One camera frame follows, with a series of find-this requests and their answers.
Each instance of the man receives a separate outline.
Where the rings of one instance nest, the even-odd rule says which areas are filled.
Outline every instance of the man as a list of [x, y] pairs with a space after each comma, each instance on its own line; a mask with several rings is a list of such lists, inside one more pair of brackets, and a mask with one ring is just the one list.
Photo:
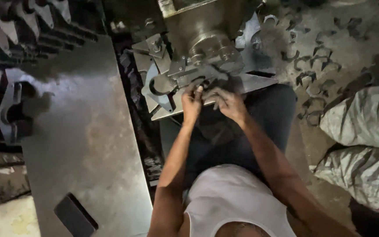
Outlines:
[[[148, 236], [356, 236], [326, 214], [285, 158], [296, 102], [292, 88], [262, 90], [249, 98], [248, 109], [237, 94], [207, 92], [244, 133], [219, 146], [194, 130], [202, 94], [202, 86], [190, 85], [182, 95], [184, 121], [159, 179]], [[192, 186], [183, 202], [188, 177]], [[286, 207], [296, 217], [290, 224]]]

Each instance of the metal workbench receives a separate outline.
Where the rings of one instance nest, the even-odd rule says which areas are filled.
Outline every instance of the metal workbench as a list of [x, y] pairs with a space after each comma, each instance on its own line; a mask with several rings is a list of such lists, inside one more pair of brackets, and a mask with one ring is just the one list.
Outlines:
[[110, 38], [7, 76], [41, 97], [24, 105], [34, 134], [21, 145], [42, 237], [71, 236], [54, 213], [68, 192], [98, 223], [94, 237], [145, 236], [152, 204]]

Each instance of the dark trousers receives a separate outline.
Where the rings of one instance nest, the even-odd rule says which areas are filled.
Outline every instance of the dark trousers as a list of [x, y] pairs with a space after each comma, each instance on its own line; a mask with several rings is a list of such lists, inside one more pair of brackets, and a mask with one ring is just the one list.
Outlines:
[[[283, 153], [288, 142], [296, 100], [297, 97], [292, 87], [283, 84], [255, 91], [245, 100], [250, 115]], [[208, 106], [203, 108], [199, 119], [219, 121], [226, 117], [219, 110], [214, 111], [213, 106]], [[162, 148], [167, 156], [180, 126], [168, 118], [160, 123]], [[220, 164], [236, 164], [263, 180], [251, 145], [244, 134], [228, 143], [213, 145], [202, 136], [198, 128], [195, 128], [188, 149], [185, 173], [186, 188], [192, 185], [201, 172]]]

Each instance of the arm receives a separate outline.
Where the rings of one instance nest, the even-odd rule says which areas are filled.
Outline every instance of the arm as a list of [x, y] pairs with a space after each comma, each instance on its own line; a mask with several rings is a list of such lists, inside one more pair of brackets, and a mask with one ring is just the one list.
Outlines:
[[212, 97], [220, 111], [233, 119], [244, 131], [274, 196], [285, 204], [289, 211], [313, 232], [314, 236], [356, 236], [326, 214], [285, 155], [249, 115], [239, 95], [221, 89], [213, 89], [210, 93], [213, 94]]
[[203, 87], [190, 84], [182, 95], [184, 122], [166, 159], [155, 194], [149, 237], [177, 236], [183, 222], [182, 191], [191, 133], [201, 111]]

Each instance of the white tank top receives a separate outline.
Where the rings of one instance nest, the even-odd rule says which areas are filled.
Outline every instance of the white tank top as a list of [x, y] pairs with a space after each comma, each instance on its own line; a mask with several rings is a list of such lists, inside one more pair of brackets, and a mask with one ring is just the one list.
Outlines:
[[190, 237], [214, 237], [224, 224], [257, 225], [271, 237], [296, 237], [288, 223], [286, 206], [244, 168], [219, 165], [201, 173], [185, 201]]

